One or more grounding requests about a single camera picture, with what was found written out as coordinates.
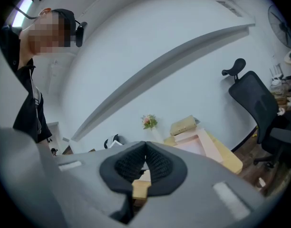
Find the pink flower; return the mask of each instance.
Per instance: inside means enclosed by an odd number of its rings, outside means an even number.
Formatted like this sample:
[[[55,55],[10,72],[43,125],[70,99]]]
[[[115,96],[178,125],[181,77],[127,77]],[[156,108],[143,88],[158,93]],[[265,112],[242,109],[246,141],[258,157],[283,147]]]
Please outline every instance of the pink flower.
[[[146,117],[145,119],[144,119],[144,124],[149,124],[150,123],[150,119],[148,118],[148,117]]]

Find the cable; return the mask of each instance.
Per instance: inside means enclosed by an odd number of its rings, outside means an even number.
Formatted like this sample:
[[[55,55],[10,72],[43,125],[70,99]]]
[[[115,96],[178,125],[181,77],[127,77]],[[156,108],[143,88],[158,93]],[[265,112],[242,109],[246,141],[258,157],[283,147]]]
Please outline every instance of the cable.
[[[27,15],[26,13],[24,13],[21,9],[19,9],[17,6],[13,5],[12,6],[14,7],[15,10],[19,11],[21,14],[23,14],[26,18],[28,19],[37,19],[38,17],[31,17],[29,15]]]

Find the wall fan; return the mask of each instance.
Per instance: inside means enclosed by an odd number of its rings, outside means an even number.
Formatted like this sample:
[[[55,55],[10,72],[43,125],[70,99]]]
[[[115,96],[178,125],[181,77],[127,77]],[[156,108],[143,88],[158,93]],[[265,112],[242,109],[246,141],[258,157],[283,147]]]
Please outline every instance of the wall fan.
[[[269,7],[268,19],[276,37],[285,46],[291,48],[291,29],[288,27],[285,18],[275,5]]]

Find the chair wheel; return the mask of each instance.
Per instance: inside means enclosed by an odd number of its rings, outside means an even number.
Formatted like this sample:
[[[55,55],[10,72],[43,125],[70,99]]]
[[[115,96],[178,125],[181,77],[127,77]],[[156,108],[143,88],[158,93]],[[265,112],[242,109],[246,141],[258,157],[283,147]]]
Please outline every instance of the chair wheel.
[[[272,163],[270,163],[270,162],[267,162],[267,163],[266,163],[266,166],[267,166],[268,168],[273,168],[273,167],[274,167],[274,165],[273,165]]]

